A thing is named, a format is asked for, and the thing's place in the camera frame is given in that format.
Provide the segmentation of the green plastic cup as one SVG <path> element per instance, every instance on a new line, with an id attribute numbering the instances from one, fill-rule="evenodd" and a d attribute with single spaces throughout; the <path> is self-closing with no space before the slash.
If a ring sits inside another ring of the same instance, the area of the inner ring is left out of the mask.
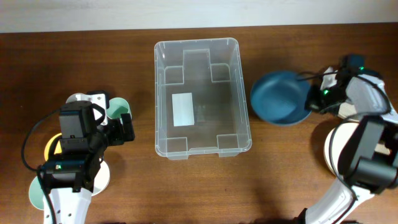
<path id="1" fill-rule="evenodd" d="M 128 113 L 130 116 L 132 116 L 128 101 L 120 97 L 110 99 L 109 108 L 106 110 L 106 112 L 110 119 L 121 119 L 121 115 L 125 113 Z"/>

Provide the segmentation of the dark blue bowl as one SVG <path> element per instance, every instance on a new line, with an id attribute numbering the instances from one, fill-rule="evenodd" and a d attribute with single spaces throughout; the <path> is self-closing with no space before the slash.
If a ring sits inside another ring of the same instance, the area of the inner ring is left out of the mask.
<path id="1" fill-rule="evenodd" d="M 265 122 L 278 126 L 295 125 L 311 114 L 305 107 L 309 91 L 309 82 L 303 81 L 295 72 L 270 72 L 253 83 L 251 107 Z"/>

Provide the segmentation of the white large bowl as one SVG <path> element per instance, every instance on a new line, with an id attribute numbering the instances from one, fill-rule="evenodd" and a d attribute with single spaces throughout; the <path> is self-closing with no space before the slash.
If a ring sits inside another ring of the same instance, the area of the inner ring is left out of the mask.
<path id="1" fill-rule="evenodd" d="M 389 182 L 397 169 L 389 164 L 388 156 L 380 154 L 385 125 L 375 119 L 360 123 L 345 123 L 335 128 L 325 141 L 325 158 L 330 169 L 351 182 Z"/>

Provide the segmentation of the beige large bowl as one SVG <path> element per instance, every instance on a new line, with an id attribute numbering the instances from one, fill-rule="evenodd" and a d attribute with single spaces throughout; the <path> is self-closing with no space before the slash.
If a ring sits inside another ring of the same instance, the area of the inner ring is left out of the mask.
<path id="1" fill-rule="evenodd" d="M 340 105 L 338 116 L 359 121 L 358 113 L 389 113 L 389 99 L 384 89 L 384 81 L 370 75 L 352 78 L 346 88 L 347 100 Z"/>

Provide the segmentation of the clear plastic storage bin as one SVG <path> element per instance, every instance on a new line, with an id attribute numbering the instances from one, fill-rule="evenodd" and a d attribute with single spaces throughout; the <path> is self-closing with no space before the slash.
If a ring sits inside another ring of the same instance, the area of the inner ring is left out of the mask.
<path id="1" fill-rule="evenodd" d="M 252 147 L 238 41 L 160 41 L 154 46 L 155 151 L 170 160 L 233 157 Z M 175 127 L 172 94 L 192 93 L 195 124 Z"/>

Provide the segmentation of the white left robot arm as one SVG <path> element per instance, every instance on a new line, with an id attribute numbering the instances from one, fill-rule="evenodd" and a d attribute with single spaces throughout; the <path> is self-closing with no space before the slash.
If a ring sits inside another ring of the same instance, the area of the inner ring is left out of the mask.
<path id="1" fill-rule="evenodd" d="M 135 138 L 129 113 L 102 126 L 95 111 L 106 117 L 105 109 L 90 101 L 60 108 L 62 135 L 37 170 L 44 193 L 44 223 L 84 223 L 105 150 Z"/>

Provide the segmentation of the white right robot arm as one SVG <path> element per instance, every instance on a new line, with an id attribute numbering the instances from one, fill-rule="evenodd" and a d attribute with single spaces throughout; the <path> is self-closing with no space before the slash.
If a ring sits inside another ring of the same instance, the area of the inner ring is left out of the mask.
<path id="1" fill-rule="evenodd" d="M 268 73 L 253 84 L 250 98 L 256 115 L 278 126 L 298 124 L 312 112 L 337 114 L 343 104 L 355 108 L 325 143 L 336 180 L 301 212 L 301 223 L 341 223 L 364 201 L 397 187 L 397 112 L 382 77 L 364 67 L 362 56 L 347 55 L 324 73 Z"/>

